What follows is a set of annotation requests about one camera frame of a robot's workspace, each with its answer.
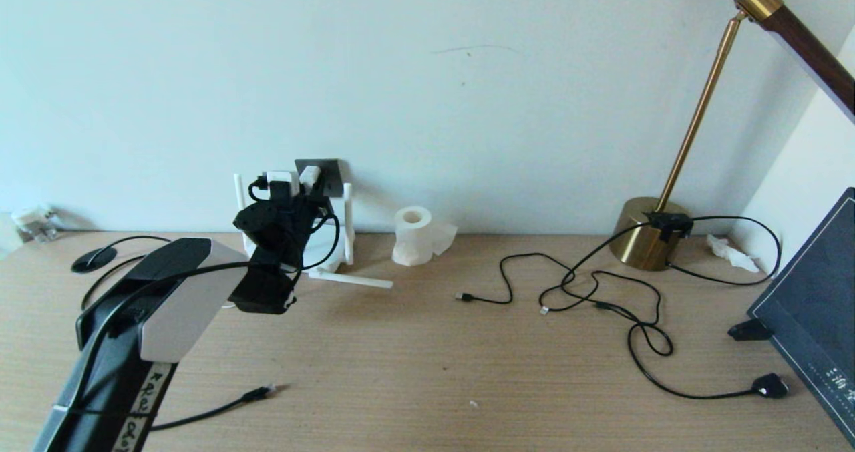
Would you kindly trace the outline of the dark framed board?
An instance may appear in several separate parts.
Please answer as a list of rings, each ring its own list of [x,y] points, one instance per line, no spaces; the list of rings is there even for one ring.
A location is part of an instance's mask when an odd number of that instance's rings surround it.
[[[855,450],[855,187],[746,313]]]

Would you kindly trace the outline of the white router with antennas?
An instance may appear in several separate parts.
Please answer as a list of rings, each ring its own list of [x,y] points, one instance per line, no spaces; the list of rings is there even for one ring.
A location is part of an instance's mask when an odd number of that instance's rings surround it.
[[[248,186],[244,186],[243,178],[240,174],[233,175],[233,182],[237,196],[238,211],[247,208],[246,197],[248,197]],[[308,264],[319,261],[325,254],[332,249],[332,254],[329,258],[325,258],[323,262],[317,266],[305,270],[303,274],[307,274],[309,278],[317,280],[327,280],[332,282],[342,282],[342,284],[355,284],[360,286],[369,286],[374,288],[385,288],[391,290],[393,281],[381,280],[374,278],[366,278],[365,276],[353,276],[350,274],[339,274],[336,271],[342,264],[354,263],[354,241],[355,231],[352,222],[352,185],[348,182],[344,183],[344,196],[342,198],[333,198],[332,207],[336,217],[339,219],[339,225],[324,224],[321,230],[317,231],[314,237],[309,237],[307,248],[303,253],[303,260]],[[339,241],[333,245],[334,230],[339,231]],[[250,237],[243,232],[243,246],[245,254],[248,258],[251,257],[257,249],[257,245],[251,241]]]

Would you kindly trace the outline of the white power adapter with cord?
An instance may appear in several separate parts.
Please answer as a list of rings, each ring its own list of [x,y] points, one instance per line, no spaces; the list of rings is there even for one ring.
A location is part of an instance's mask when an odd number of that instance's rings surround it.
[[[303,178],[308,179],[309,184],[312,184],[317,178],[318,172],[317,167],[309,167]],[[257,190],[254,187],[254,182],[259,176],[248,184],[250,202],[247,206],[268,199],[266,191]],[[285,313],[293,302],[293,289],[303,270],[293,270],[288,266],[281,266],[281,264],[265,266],[265,264],[252,261],[250,264],[245,277],[232,292],[229,298],[230,302],[242,312]]]

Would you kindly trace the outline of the white toilet paper roll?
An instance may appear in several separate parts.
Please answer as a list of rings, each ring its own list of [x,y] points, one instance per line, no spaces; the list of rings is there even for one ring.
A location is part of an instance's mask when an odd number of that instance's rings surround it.
[[[451,248],[458,227],[434,218],[427,208],[407,206],[397,210],[394,217],[394,263],[419,266],[428,263]]]

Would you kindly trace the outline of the black round desk grommet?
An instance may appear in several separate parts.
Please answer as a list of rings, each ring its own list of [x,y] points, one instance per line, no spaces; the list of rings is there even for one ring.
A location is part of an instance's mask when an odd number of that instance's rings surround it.
[[[70,266],[74,274],[88,274],[109,264],[118,254],[114,247],[104,247],[86,252]]]

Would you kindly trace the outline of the white plastic wrapped item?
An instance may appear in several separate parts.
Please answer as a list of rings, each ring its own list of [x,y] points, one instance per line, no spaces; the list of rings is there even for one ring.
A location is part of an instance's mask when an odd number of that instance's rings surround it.
[[[10,214],[10,218],[16,227],[25,235],[36,242],[46,243],[55,241],[58,237],[58,229],[53,218],[56,213],[51,208],[22,208]]]

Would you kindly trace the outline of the grey wall socket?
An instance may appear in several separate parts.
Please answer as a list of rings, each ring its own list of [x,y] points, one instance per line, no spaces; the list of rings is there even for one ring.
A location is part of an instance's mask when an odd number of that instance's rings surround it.
[[[329,198],[342,198],[344,196],[344,181],[338,159],[296,159],[295,165],[300,176],[303,193],[312,194],[316,192]],[[308,179],[303,178],[309,167],[319,169],[318,176],[312,184],[309,184]]]

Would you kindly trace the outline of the crumpled white tissue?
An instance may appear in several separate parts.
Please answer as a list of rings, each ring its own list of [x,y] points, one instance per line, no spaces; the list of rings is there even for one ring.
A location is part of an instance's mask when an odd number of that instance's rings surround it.
[[[724,260],[730,263],[730,266],[748,270],[748,272],[760,272],[753,258],[733,247],[726,237],[707,235],[705,241],[712,254],[716,257],[724,258]]]

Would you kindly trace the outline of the brass desk lamp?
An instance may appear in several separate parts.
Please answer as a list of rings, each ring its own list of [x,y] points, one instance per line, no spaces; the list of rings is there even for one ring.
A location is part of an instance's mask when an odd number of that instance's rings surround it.
[[[826,96],[855,124],[855,77],[818,39],[810,28],[785,4],[784,0],[733,0],[737,13],[730,18],[719,42],[715,57],[701,91],[686,134],[674,164],[657,197],[635,197],[624,203],[616,229],[607,241],[611,254],[624,264],[639,270],[672,268],[671,259],[682,239],[673,236],[669,242],[659,241],[659,233],[648,226],[647,212],[676,212],[688,214],[671,202],[671,195],[695,141],[715,88],[723,74],[725,63],[735,45],[740,24],[745,20],[757,23],[781,41],[812,76]],[[692,217],[694,224],[702,221]]]

